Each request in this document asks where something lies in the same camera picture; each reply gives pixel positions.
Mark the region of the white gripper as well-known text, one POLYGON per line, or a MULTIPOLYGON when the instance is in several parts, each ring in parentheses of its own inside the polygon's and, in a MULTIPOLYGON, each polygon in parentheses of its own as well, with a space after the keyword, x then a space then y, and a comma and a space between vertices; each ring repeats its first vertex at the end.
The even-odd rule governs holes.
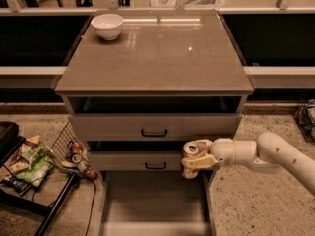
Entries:
POLYGON ((203 157, 187 157, 182 159, 182 165, 189 169, 207 169, 215 164, 218 167, 234 165, 235 145, 232 139, 197 140, 199 151, 210 151, 203 157))

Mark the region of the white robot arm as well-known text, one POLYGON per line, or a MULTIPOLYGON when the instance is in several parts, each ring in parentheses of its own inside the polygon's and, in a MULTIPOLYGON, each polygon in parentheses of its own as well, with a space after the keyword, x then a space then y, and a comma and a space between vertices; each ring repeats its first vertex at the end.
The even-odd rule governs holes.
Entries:
POLYGON ((196 178, 200 170, 235 165, 267 174, 277 174, 284 168, 315 195, 315 161, 274 133, 263 133, 256 141, 220 138, 183 146, 181 172, 186 179, 196 178))

